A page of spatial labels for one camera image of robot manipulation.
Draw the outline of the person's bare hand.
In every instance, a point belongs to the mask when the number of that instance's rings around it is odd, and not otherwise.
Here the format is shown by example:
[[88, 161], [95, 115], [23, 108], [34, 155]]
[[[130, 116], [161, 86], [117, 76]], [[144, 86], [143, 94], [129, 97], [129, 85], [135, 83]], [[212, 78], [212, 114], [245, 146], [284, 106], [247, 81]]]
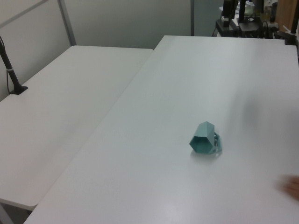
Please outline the person's bare hand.
[[299, 176], [283, 175], [278, 181], [278, 189], [295, 200], [299, 200]]

